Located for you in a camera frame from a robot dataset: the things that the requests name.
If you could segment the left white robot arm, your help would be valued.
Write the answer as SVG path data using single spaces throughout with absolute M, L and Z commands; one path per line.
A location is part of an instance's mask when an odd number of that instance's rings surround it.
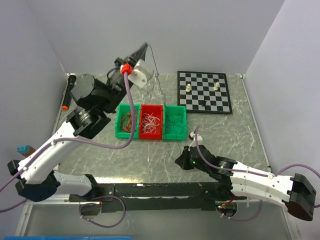
M 145 62 L 148 46 L 144 43 L 127 57 L 117 58 L 106 82 L 91 74 L 75 77 L 70 96 L 76 108 L 39 149 L 24 160 L 12 160 L 7 165 L 19 196 L 41 202 L 55 194 L 77 195 L 87 201 L 101 195 L 91 174 L 63 174 L 55 166 L 81 144 L 92 145 L 123 98 L 132 101 L 131 87 L 143 87 L 153 77 L 154 71 Z

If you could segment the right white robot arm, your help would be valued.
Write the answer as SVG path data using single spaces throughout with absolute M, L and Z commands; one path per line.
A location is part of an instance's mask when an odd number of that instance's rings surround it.
M 203 145 L 185 146 L 175 163 L 182 170 L 198 169 L 216 180 L 218 186 L 213 193 L 216 201 L 237 197 L 257 199 L 280 206 L 300 220 L 313 220 L 317 191 L 302 174 L 274 175 L 215 156 Z

